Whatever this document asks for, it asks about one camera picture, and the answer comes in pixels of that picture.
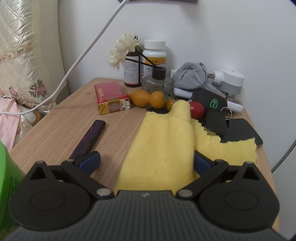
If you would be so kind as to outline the red cigarette pack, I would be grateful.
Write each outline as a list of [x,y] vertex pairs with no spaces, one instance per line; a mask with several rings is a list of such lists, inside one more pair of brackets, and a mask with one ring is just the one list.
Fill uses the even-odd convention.
[[130,109],[130,99],[116,81],[94,85],[100,115]]

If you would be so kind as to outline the white artificial flowers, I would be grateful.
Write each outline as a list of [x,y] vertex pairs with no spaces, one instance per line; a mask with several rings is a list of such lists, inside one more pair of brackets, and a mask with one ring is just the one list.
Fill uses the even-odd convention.
[[124,65],[127,54],[137,50],[139,50],[138,36],[133,32],[122,33],[110,49],[107,63],[113,69],[119,70],[120,66]]

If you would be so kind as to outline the glass reed diffuser bottle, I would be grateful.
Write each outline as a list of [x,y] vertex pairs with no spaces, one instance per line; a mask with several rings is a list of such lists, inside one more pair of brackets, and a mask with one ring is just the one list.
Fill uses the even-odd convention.
[[172,98],[174,80],[166,76],[166,68],[153,68],[152,74],[142,78],[142,89],[152,94],[155,91],[160,91],[166,99]]

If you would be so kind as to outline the black car key fob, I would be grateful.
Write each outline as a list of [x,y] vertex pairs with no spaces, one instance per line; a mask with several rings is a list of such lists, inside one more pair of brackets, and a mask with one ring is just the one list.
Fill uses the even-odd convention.
[[204,126],[207,130],[224,136],[227,130],[224,112],[213,108],[207,109]]

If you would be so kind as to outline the orange gourd ornament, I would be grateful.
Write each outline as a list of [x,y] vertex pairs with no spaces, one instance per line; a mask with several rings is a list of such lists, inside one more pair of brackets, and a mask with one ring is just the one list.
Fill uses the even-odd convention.
[[137,107],[151,106],[155,109],[166,108],[168,111],[171,110],[172,105],[176,102],[175,99],[166,99],[161,91],[154,91],[150,94],[142,89],[129,93],[128,97]]

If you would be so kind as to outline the grey crumpled cloth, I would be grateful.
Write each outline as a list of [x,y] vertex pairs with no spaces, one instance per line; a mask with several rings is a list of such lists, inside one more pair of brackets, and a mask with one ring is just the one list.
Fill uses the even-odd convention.
[[174,87],[183,90],[194,91],[198,88],[204,88],[225,98],[220,90],[214,85],[212,80],[208,80],[208,71],[206,66],[201,63],[186,62],[174,74]]

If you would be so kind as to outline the red round ball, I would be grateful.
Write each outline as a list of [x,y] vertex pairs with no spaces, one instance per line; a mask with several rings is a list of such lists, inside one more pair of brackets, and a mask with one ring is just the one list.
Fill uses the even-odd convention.
[[200,120],[204,117],[205,115],[205,109],[202,104],[196,101],[191,101],[190,102],[190,114],[191,118]]

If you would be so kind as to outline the pink bed sheet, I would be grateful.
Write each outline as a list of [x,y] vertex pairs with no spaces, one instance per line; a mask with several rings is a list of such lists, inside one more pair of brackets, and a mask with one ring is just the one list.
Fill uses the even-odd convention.
[[[14,99],[1,98],[1,112],[18,113],[19,108]],[[1,114],[1,142],[10,152],[14,146],[20,115]]]

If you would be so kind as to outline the green plastic container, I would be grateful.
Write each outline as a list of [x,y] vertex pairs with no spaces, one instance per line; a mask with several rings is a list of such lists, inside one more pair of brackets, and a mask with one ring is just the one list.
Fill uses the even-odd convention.
[[9,200],[23,180],[25,173],[10,157],[6,147],[1,142],[0,147],[0,189],[1,189],[1,239],[5,238],[16,228],[9,213]]

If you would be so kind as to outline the purple black lighter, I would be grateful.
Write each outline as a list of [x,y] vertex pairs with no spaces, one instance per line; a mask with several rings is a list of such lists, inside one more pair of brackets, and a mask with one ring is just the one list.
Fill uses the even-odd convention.
[[75,159],[78,159],[79,157],[86,156],[93,148],[93,145],[99,138],[105,126],[106,126],[105,121],[95,120],[94,123],[86,132],[86,134],[83,136],[79,144],[76,146],[73,153],[70,155],[69,159],[75,160]]

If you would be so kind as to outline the grey wall socket panel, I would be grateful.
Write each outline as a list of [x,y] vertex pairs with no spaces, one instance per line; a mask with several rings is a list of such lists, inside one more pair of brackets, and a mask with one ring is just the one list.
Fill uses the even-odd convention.
[[177,2],[177,3],[188,3],[188,4],[198,4],[199,0],[130,0],[130,1],[151,1],[151,2],[158,2],[158,1],[169,1],[169,2]]

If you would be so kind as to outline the black car key case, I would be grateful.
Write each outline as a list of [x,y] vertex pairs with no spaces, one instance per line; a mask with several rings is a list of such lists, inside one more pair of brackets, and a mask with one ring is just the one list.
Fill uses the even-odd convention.
[[209,108],[221,110],[222,108],[227,107],[227,100],[224,97],[204,88],[194,90],[191,96],[191,101],[199,102],[203,105],[205,110]]

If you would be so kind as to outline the white round device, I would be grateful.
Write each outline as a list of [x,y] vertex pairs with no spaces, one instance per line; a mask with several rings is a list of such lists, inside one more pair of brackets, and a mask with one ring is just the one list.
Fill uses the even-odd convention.
[[218,90],[230,95],[239,95],[245,80],[242,73],[226,68],[208,73],[208,78],[212,79]]

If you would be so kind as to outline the black smartphone on table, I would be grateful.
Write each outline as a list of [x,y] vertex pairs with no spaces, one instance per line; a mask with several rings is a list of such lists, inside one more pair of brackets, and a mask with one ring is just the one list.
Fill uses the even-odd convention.
[[221,138],[221,142],[238,142],[251,138],[255,139],[258,148],[263,145],[262,138],[247,120],[235,118],[226,121],[226,134]]

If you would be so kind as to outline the white cap pill bottle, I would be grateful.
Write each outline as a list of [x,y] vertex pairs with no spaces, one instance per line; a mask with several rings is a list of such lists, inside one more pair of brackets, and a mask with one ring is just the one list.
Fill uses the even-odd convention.
[[[144,40],[144,51],[142,54],[156,66],[166,67],[167,54],[165,49],[165,40]],[[144,57],[142,57],[142,62],[151,65]],[[152,67],[142,65],[142,78],[152,75],[152,69]]]

